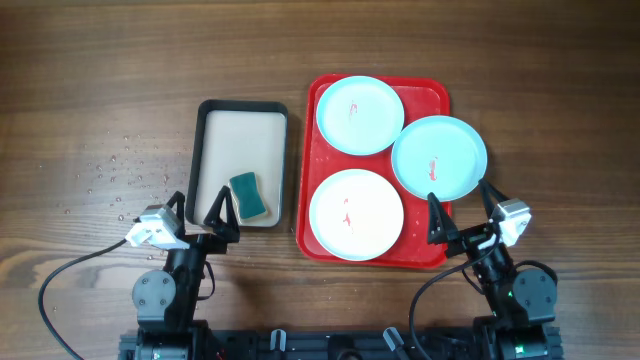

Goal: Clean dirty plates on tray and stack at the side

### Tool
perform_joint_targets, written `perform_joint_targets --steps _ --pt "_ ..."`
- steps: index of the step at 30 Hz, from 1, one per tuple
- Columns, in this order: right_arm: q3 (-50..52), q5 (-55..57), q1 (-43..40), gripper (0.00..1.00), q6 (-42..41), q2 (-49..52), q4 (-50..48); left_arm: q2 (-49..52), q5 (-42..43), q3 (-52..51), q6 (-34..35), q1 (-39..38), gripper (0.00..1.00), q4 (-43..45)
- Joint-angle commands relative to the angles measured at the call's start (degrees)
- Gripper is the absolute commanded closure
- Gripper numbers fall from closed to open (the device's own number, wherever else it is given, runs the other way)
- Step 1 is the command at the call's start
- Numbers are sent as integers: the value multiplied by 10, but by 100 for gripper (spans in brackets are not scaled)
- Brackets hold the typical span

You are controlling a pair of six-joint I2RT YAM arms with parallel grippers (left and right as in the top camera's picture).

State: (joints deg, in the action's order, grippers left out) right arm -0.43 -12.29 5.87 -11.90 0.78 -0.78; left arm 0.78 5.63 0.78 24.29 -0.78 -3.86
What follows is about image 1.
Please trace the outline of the light blue plate top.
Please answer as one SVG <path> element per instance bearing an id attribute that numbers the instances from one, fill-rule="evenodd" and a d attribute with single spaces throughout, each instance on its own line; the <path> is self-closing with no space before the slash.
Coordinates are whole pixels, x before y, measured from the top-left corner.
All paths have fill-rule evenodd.
<path id="1" fill-rule="evenodd" d="M 350 76 L 330 85 L 316 107 L 316 123 L 336 150 L 369 156 L 387 149 L 404 127 L 404 105 L 387 83 Z"/>

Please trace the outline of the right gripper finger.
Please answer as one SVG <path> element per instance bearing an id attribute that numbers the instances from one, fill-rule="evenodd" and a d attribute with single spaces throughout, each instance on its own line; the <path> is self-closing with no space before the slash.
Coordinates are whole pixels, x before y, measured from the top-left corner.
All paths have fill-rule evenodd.
<path id="1" fill-rule="evenodd" d="M 503 220 L 505 218 L 505 215 L 499 208 L 499 204 L 507 201 L 508 197 L 484 178 L 479 180 L 478 187 L 487 218 L 493 220 Z"/>
<path id="2" fill-rule="evenodd" d="M 439 245 L 456 241 L 459 238 L 459 230 L 439 199 L 431 192 L 427 200 L 429 206 L 427 243 Z"/>

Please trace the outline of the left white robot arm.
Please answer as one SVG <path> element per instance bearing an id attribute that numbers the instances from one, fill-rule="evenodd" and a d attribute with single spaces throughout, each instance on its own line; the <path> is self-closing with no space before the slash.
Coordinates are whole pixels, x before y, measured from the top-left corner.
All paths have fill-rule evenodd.
<path id="1" fill-rule="evenodd" d="M 232 192 L 219 191 L 204 224 L 210 233 L 188 235 L 185 196 L 176 192 L 165 204 L 150 205 L 134 220 L 126 240 L 134 247 L 145 242 L 167 252 L 165 265 L 135 282 L 132 301 L 138 330 L 120 339 L 120 359 L 222 359 L 224 349 L 205 320 L 194 319 L 205 276 L 212 276 L 210 254 L 224 254 L 240 238 Z"/>

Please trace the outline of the green dish sponge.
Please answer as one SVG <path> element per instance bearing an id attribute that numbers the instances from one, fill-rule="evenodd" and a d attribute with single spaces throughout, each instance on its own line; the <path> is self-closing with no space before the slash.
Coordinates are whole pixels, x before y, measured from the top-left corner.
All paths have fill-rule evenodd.
<path id="1" fill-rule="evenodd" d="M 229 185 L 236 202 L 238 216 L 242 221 L 248 221 L 267 213 L 254 172 L 246 172 L 232 177 L 229 180 Z"/>

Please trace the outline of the white plate bottom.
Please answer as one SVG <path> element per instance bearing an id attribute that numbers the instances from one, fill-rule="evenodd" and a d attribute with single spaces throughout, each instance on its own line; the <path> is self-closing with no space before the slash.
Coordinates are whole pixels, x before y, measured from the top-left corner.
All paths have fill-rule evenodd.
<path id="1" fill-rule="evenodd" d="M 404 225 L 404 207 L 384 177 L 369 170 L 347 169 L 317 187 L 308 217 L 324 250 L 342 260 L 362 262 L 395 245 Z"/>

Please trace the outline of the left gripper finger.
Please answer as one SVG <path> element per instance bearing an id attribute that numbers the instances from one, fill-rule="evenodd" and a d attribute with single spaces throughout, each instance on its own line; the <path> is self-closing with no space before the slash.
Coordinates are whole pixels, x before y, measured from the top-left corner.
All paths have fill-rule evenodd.
<path id="1" fill-rule="evenodd" d="M 175 208 L 175 214 L 179 225 L 177 235 L 185 235 L 185 195 L 180 191 L 176 191 L 166 202 L 166 205 L 170 209 Z"/>
<path id="2" fill-rule="evenodd" d="M 207 212 L 203 224 L 214 231 L 238 231 L 239 224 L 233 207 L 231 189 L 223 185 Z"/>

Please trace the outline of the light blue plate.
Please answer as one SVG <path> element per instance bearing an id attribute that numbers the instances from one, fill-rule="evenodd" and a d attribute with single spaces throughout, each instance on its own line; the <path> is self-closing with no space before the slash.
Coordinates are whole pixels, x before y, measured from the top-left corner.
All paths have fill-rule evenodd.
<path id="1" fill-rule="evenodd" d="M 442 202 L 472 192 L 488 167 L 488 152 L 468 123 L 445 115 L 427 116 L 407 125 L 391 151 L 391 168 L 400 185 L 426 199 Z"/>
<path id="2" fill-rule="evenodd" d="M 350 76 L 330 85 L 316 107 L 316 123 L 336 150 L 369 156 L 387 149 L 404 127 L 404 105 L 387 83 Z"/>

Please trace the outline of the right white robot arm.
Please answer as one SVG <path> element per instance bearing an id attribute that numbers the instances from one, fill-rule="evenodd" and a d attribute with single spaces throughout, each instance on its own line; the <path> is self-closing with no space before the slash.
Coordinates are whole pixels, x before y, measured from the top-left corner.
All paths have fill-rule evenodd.
<path id="1" fill-rule="evenodd" d="M 530 207 L 484 179 L 478 187 L 487 221 L 466 229 L 455 225 L 435 194 L 428 195 L 427 243 L 444 245 L 448 258 L 467 257 L 458 271 L 472 271 L 472 284 L 491 310 L 489 316 L 474 320 L 470 349 L 481 359 L 560 356 L 559 332 L 548 326 L 556 318 L 558 276 L 538 261 L 516 263 L 508 252 L 531 220 Z"/>

